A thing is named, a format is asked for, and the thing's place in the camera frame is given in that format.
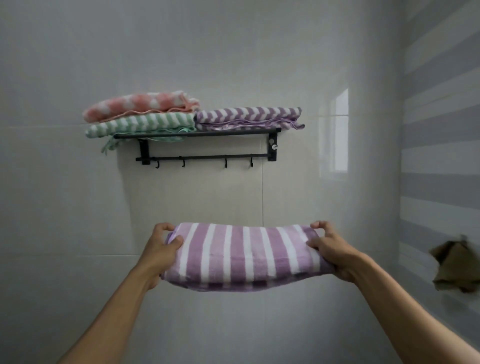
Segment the hand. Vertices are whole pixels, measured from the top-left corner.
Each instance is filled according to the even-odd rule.
[[[175,254],[183,244],[183,237],[178,235],[170,244],[165,245],[163,232],[174,229],[175,226],[167,222],[156,224],[152,236],[148,239],[144,251],[133,269],[148,279],[149,290],[158,284],[160,274],[175,263]]]
[[[324,238],[313,238],[307,242],[311,248],[318,249],[322,257],[336,265],[335,275],[347,282],[353,282],[352,264],[361,253],[337,234],[328,221],[316,221],[310,224],[313,229],[325,230]]]

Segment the striped wall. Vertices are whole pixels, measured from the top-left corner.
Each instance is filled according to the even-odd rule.
[[[480,253],[480,0],[406,7],[398,279],[480,347],[480,295],[437,292],[428,250],[460,234]]]

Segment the forearm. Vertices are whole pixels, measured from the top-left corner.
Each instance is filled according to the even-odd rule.
[[[478,363],[480,354],[428,314],[371,258],[359,255],[350,273],[405,363]]]
[[[148,280],[132,270],[59,364],[118,363],[147,290]]]

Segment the white tiled wall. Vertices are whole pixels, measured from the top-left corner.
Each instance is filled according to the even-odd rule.
[[[2,5],[1,356],[50,363],[93,320],[156,222],[279,226],[319,218],[395,260],[400,0],[22,1]],[[328,102],[349,89],[348,172],[325,173]],[[204,109],[300,106],[278,161],[142,166],[100,154],[81,112],[182,89]],[[264,137],[192,138],[152,155],[259,153]],[[368,306],[334,277],[255,294],[149,292],[126,363],[386,363]]]

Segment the pink checkered towel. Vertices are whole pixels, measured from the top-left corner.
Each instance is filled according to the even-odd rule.
[[[150,112],[195,112],[200,109],[197,99],[183,91],[149,92],[114,97],[99,102],[84,111],[86,122],[105,122],[126,115]]]

